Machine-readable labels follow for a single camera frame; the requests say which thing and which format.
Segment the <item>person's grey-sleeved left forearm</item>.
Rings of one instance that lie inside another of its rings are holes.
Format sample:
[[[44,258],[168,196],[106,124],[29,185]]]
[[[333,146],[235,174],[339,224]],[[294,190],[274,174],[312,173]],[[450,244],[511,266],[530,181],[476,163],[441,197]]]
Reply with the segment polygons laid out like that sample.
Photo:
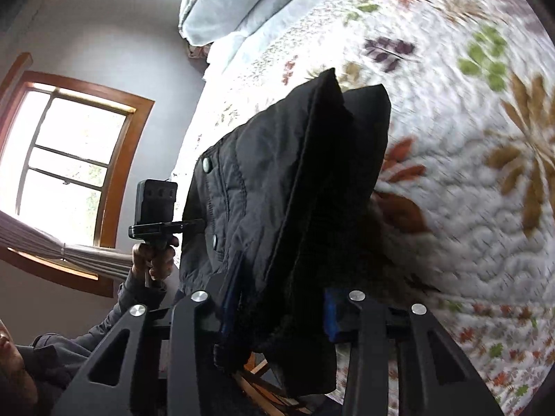
[[[105,319],[88,332],[69,339],[55,333],[38,336],[18,350],[25,370],[34,380],[39,394],[37,415],[48,415],[88,357],[129,309],[142,304],[156,309],[165,298],[167,287],[151,278],[137,279],[129,274],[119,286],[118,301]]]

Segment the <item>person's left hand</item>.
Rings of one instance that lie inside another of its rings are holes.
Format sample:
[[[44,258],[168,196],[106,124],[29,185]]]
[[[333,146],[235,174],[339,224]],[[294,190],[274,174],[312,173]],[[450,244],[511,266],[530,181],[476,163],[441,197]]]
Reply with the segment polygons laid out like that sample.
[[[147,277],[153,281],[164,281],[174,269],[174,258],[179,240],[172,237],[168,246],[156,250],[145,242],[137,243],[132,249],[132,275],[144,282]]]

